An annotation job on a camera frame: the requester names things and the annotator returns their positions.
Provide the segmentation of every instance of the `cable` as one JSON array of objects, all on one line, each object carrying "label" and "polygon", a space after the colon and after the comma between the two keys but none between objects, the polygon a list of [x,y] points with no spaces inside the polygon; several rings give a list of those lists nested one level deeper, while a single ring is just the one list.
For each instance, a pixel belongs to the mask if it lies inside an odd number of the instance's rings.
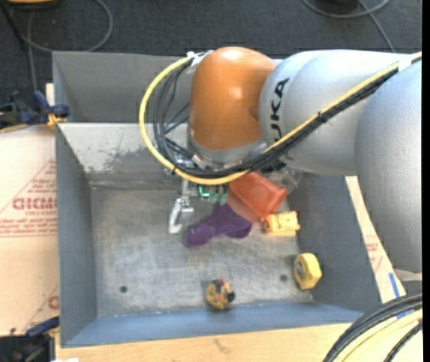
[{"label": "cable", "polygon": [[410,314],[403,316],[400,319],[396,319],[391,323],[387,324],[381,330],[376,331],[369,335],[365,340],[355,346],[345,357],[342,359],[343,362],[357,362],[362,360],[361,355],[364,352],[368,352],[375,345],[381,343],[384,339],[387,339],[390,336],[393,336],[399,330],[408,327],[409,325],[414,326],[415,321],[422,320],[423,310],[420,309],[418,311],[414,311]]},{"label": "cable", "polygon": [[333,14],[330,12],[326,12],[323,11],[317,7],[315,7],[314,5],[312,5],[311,3],[309,3],[307,0],[301,0],[304,5],[306,5],[309,9],[311,9],[312,11],[314,11],[316,14],[320,14],[322,16],[325,17],[332,17],[333,19],[355,19],[357,17],[363,17],[366,15],[369,15],[369,17],[371,18],[371,20],[376,24],[376,28],[378,29],[378,31],[381,33],[382,37],[384,38],[385,42],[387,43],[387,45],[389,46],[389,48],[391,49],[392,52],[395,52],[395,49],[392,45],[392,43],[389,41],[388,36],[386,35],[384,29],[381,27],[381,25],[379,24],[379,22],[376,20],[376,18],[373,15],[373,12],[378,11],[379,9],[383,8],[386,4],[388,4],[389,0],[382,0],[379,4],[375,5],[372,8],[368,8],[363,2],[362,0],[359,0],[358,3],[359,5],[363,8],[363,12],[358,12],[355,14]]},{"label": "cable", "polygon": [[383,362],[392,362],[398,352],[417,334],[419,331],[423,330],[423,319],[421,319],[418,324],[413,327],[406,335],[401,338],[401,340],[394,346],[394,348],[389,352]]},{"label": "cable", "polygon": [[[412,63],[420,60],[422,53],[417,53],[411,56]],[[296,143],[307,137],[312,131],[317,127],[322,125],[327,119],[332,118],[334,115],[338,114],[347,107],[357,103],[361,99],[371,95],[377,88],[380,87],[382,83],[391,78],[399,69],[399,62],[393,63],[386,69],[374,74],[368,79],[362,81],[360,84],[353,87],[351,90],[346,92],[337,100],[330,103],[328,106],[324,107],[320,112],[314,114],[311,118],[303,122],[298,127],[294,128],[290,133],[286,134],[279,141],[273,143],[268,147],[261,155],[243,162],[242,164],[236,164],[228,168],[223,168],[220,170],[207,170],[206,168],[200,167],[187,167],[180,164],[175,165],[174,159],[170,157],[170,154],[164,147],[162,132],[157,140],[158,151],[149,141],[148,135],[145,128],[145,112],[148,100],[152,95],[155,87],[160,83],[160,81],[169,76],[176,69],[183,67],[186,68],[188,64],[192,61],[193,57],[185,57],[177,62],[171,64],[160,74],[149,85],[142,98],[139,113],[139,123],[142,138],[150,150],[150,152],[168,169],[173,173],[180,175],[184,179],[188,179],[194,183],[199,183],[202,185],[220,185],[233,181],[240,176],[245,175],[249,171],[258,170],[270,162],[273,162],[280,156],[282,156],[288,149],[292,148]]]},{"label": "cable", "polygon": [[[103,38],[101,39],[101,41],[99,43],[95,44],[94,46],[92,46],[88,49],[81,50],[81,51],[86,51],[86,52],[95,51],[95,50],[101,48],[102,46],[104,46],[104,44],[108,41],[109,37],[111,36],[112,28],[113,28],[113,17],[112,17],[111,11],[108,8],[108,6],[101,0],[93,0],[93,1],[96,2],[105,11],[106,16],[108,17],[108,29],[106,30],[105,35],[103,36]],[[48,54],[50,54],[54,51],[54,49],[52,49],[52,48],[47,48],[47,47],[44,47],[40,44],[33,42],[32,40],[28,39],[26,36],[23,36],[23,40],[27,44],[33,46],[35,49],[40,50],[40,51],[44,51]]]},{"label": "cable", "polygon": [[[374,308],[373,310],[369,311],[368,313],[364,314],[362,317],[357,319],[350,326],[350,328],[348,328],[339,337],[339,339],[334,343],[333,347],[327,353],[323,362],[334,362],[338,356],[340,356],[344,351],[347,351],[348,349],[352,350],[349,353],[351,354],[354,351],[355,347],[357,348],[359,347],[359,345],[363,345],[363,343],[366,340],[370,339],[371,336],[368,336],[362,342],[357,342],[358,340],[361,339],[361,337],[363,337],[365,334],[370,332],[376,326],[379,326],[380,324],[384,324],[389,320],[397,318],[396,322],[399,323],[398,328],[397,329],[395,327],[391,327],[391,328],[394,331],[400,330],[401,328],[404,327],[400,325],[403,325],[403,324],[408,325],[411,322],[408,318],[413,318],[415,316],[418,316],[418,314],[415,314],[415,313],[419,312],[422,315],[421,309],[422,309],[421,291],[408,294],[405,296],[400,296],[387,303],[384,303],[383,305],[380,305]],[[374,341],[374,338],[371,341],[368,340],[369,343],[367,343],[366,345],[371,346],[373,344],[373,341]]]}]

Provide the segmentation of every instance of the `small figurine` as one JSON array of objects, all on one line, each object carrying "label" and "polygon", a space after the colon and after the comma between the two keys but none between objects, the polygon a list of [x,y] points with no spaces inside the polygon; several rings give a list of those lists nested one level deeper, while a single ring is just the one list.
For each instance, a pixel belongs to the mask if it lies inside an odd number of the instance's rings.
[{"label": "small figurine", "polygon": [[225,282],[222,278],[218,278],[208,284],[205,298],[209,305],[222,311],[228,308],[230,302],[235,299],[235,293],[230,283]]}]

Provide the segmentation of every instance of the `yellow object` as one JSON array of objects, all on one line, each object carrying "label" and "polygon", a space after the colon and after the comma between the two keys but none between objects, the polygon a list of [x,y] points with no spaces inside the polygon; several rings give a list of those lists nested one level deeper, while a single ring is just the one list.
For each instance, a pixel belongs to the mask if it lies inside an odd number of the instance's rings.
[{"label": "yellow object", "polygon": [[49,130],[56,130],[56,124],[58,124],[59,122],[66,122],[67,120],[65,118],[62,117],[58,117],[57,115],[54,114],[48,114],[48,122],[46,123],[46,126],[48,127]]},{"label": "yellow object", "polygon": [[230,283],[223,281],[222,278],[215,279],[208,284],[205,299],[207,303],[217,310],[225,310],[230,302],[235,298],[235,293]]},{"label": "yellow object", "polygon": [[322,277],[321,267],[313,253],[301,253],[293,262],[293,275],[301,290],[314,288]]},{"label": "yellow object", "polygon": [[273,236],[295,236],[296,231],[300,229],[297,212],[292,210],[290,212],[269,214],[263,220],[263,228]]},{"label": "yellow object", "polygon": [[[230,174],[228,176],[218,177],[218,178],[203,178],[203,177],[197,177],[193,176],[189,173],[186,173],[179,169],[178,167],[175,167],[175,165],[167,160],[151,143],[150,138],[146,132],[146,125],[145,125],[145,114],[146,114],[146,107],[148,106],[148,99],[153,94],[153,91],[156,89],[156,87],[159,85],[159,83],[163,80],[164,77],[168,76],[172,71],[177,69],[178,67],[181,67],[184,63],[189,62],[190,60],[193,60],[194,57],[199,57],[203,55],[203,53],[195,54],[194,56],[184,57],[175,63],[169,65],[166,69],[164,69],[162,72],[160,72],[155,79],[150,83],[148,88],[146,89],[145,95],[141,99],[140,104],[140,111],[139,111],[139,123],[140,123],[140,133],[141,137],[143,138],[143,141],[146,145],[146,148],[153,154],[153,156],[162,163],[166,168],[171,170],[173,173],[178,174],[180,177],[187,179],[188,181],[191,181],[193,183],[197,183],[200,185],[219,185],[224,183],[229,183],[230,181],[233,181],[234,179],[237,179],[246,173],[248,173],[248,170],[243,170],[241,172],[237,172],[234,174]],[[412,60],[416,60],[422,56],[422,52],[415,53],[411,56]],[[320,112],[317,114],[314,114],[312,117],[307,119],[305,122],[297,126],[295,129],[293,129],[290,133],[286,134],[282,138],[280,138],[277,142],[271,144],[264,152],[267,152],[276,146],[281,145],[288,139],[290,139],[294,134],[297,134],[301,129],[306,127],[308,124],[313,122],[315,119],[324,116],[327,112],[329,112],[333,107],[339,105],[341,102],[348,99],[353,94],[357,93],[358,91],[362,90],[366,86],[374,83],[378,79],[381,79],[384,75],[389,74],[390,72],[394,72],[398,70],[400,67],[400,62],[393,63],[392,65],[388,66],[387,68],[375,73],[374,75],[370,76],[368,79],[365,79],[361,83],[355,85],[351,90],[347,91],[345,94],[343,94],[341,97],[339,97],[337,100],[334,100],[329,105],[324,107]]]}]

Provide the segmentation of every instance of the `black cable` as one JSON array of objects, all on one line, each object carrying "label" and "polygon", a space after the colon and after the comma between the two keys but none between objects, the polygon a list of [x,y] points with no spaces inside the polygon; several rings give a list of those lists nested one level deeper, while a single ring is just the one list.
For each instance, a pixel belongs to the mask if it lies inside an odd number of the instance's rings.
[{"label": "black cable", "polygon": [[422,292],[400,296],[364,314],[334,343],[323,362],[333,362],[337,356],[363,333],[388,319],[422,307]]},{"label": "black cable", "polygon": [[376,28],[378,29],[379,33],[384,38],[389,49],[392,52],[395,52],[395,49],[394,49],[391,41],[389,40],[389,37],[386,35],[384,29],[381,27],[381,25],[379,24],[379,22],[377,21],[377,19],[373,15],[373,12],[378,11],[379,9],[383,8],[386,4],[388,4],[389,0],[382,0],[379,4],[377,4],[371,8],[368,8],[362,2],[362,0],[359,0],[358,3],[363,8],[363,11],[355,13],[355,14],[333,14],[333,13],[326,12],[326,11],[323,11],[323,10],[316,8],[314,5],[310,4],[307,0],[301,0],[301,1],[304,3],[304,5],[307,8],[309,8],[311,11],[314,11],[316,14],[320,14],[320,15],[325,16],[325,17],[331,17],[333,19],[355,19],[355,18],[359,18],[359,17],[363,17],[363,16],[368,15],[371,18],[371,20],[374,22],[374,24],[376,25]]},{"label": "black cable", "polygon": [[[180,76],[182,69],[177,71],[176,77]],[[307,124],[302,130],[300,130],[298,133],[294,134],[291,138],[289,138],[284,143],[280,144],[279,146],[276,146],[275,148],[270,149],[267,152],[262,153],[261,155],[258,155],[254,158],[247,159],[246,161],[243,161],[240,164],[232,165],[231,167],[219,169],[219,170],[213,170],[213,169],[206,169],[206,168],[200,168],[197,165],[192,165],[190,167],[179,164],[179,167],[183,169],[186,173],[193,175],[193,176],[199,176],[204,178],[217,178],[220,176],[228,176],[233,173],[241,172],[241,171],[255,171],[255,170],[261,170],[267,165],[271,164],[272,162],[278,160],[282,155],[284,155],[289,149],[292,149],[297,143],[302,141],[305,137],[307,137],[312,131],[314,131],[316,128],[321,126],[324,122],[326,122],[328,119],[332,118],[336,114],[339,114],[344,109],[347,109],[348,107],[356,104],[357,102],[361,101],[362,99],[370,96],[375,90],[377,90],[381,84],[383,84],[385,81],[387,81],[389,78],[391,78],[398,69],[396,66],[389,72],[387,72],[384,76],[380,77],[379,79],[375,80],[368,86],[364,87],[363,89],[359,90],[358,92],[352,94],[349,98],[342,101],[341,103],[334,106],[332,109],[328,110],[324,113],[324,117],[319,117]],[[172,81],[168,81],[166,84],[173,84]],[[162,120],[157,119],[157,124],[162,124]],[[158,143],[158,150],[165,156],[165,158],[169,159],[172,163],[175,162],[173,156],[169,153],[166,147],[166,143],[164,142],[164,134],[163,130],[159,132],[157,143]]]},{"label": "black cable", "polygon": [[423,330],[423,319],[418,322],[418,324],[413,327],[408,333],[404,335],[403,338],[394,346],[394,348],[389,352],[383,362],[392,362],[399,351],[417,334],[419,331]]}]

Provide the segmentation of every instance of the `dark floor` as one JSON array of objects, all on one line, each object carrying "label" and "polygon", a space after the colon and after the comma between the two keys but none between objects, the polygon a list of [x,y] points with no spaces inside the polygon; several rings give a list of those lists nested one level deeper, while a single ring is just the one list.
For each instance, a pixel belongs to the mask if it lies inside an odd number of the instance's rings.
[{"label": "dark floor", "polygon": [[[307,1],[328,14],[303,0],[64,0],[34,14],[7,9],[24,36],[30,29],[33,42],[55,50],[177,56],[240,45],[277,58],[331,48],[422,50],[422,0],[362,0],[370,10],[382,6],[373,16],[357,17],[364,12],[359,2]],[[112,14],[112,30],[104,6]],[[31,69],[28,50],[0,9],[0,104],[13,90],[30,98],[50,79],[51,55],[34,49]],[[25,343],[0,339],[0,356]]]}]

